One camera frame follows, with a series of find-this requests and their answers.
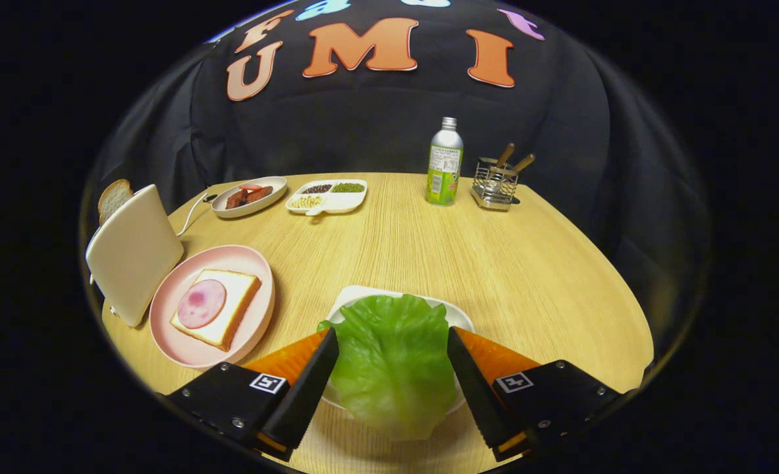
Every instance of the pink plate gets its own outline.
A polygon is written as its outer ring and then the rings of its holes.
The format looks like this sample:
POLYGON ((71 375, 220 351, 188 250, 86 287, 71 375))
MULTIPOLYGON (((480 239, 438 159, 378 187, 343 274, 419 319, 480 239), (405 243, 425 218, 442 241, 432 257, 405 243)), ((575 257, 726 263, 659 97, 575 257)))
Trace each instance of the pink plate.
POLYGON ((170 360, 185 367, 205 370, 220 362, 236 363, 246 357, 269 326, 274 306, 275 281, 266 258, 250 247, 219 246, 193 255, 164 278, 152 298, 149 329, 155 345, 170 360), (246 309, 227 353, 181 333, 170 324, 182 296, 205 268, 248 273, 260 279, 260 289, 246 309))

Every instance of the bottle label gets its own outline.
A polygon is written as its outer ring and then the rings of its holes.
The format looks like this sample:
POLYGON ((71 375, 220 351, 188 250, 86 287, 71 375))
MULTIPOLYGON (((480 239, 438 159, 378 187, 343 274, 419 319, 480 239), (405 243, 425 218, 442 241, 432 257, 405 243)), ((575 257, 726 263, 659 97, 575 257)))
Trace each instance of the bottle label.
POLYGON ((431 161, 427 171, 427 201, 449 206, 456 198, 462 148, 431 145, 431 161))

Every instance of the lettuce leaf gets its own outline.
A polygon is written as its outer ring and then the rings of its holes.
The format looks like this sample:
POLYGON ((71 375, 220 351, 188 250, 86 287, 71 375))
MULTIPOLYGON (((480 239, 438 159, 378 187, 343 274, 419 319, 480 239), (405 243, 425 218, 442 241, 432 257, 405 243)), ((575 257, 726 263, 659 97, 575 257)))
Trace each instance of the lettuce leaf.
POLYGON ((454 402, 444 304, 375 295, 340 308, 339 358, 330 381, 340 404, 393 440, 426 439, 454 402))

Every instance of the utensil holder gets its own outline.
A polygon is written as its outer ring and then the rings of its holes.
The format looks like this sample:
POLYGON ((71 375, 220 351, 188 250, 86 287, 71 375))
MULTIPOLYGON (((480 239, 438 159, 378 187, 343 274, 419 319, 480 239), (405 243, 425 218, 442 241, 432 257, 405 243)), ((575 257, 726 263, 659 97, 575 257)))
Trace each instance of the utensil holder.
POLYGON ((512 165, 497 168, 496 164, 496 159, 477 159, 471 195, 474 196, 477 206, 507 211, 518 189, 518 173, 510 170, 512 165))

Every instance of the white toaster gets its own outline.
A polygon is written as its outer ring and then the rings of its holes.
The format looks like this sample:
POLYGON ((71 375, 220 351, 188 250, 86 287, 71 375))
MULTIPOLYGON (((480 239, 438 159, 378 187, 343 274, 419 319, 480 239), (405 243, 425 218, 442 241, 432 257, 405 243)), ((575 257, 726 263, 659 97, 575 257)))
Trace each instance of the white toaster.
POLYGON ((184 246, 167 219, 158 189, 149 185, 97 229, 85 260, 112 313, 136 327, 182 254, 184 246))

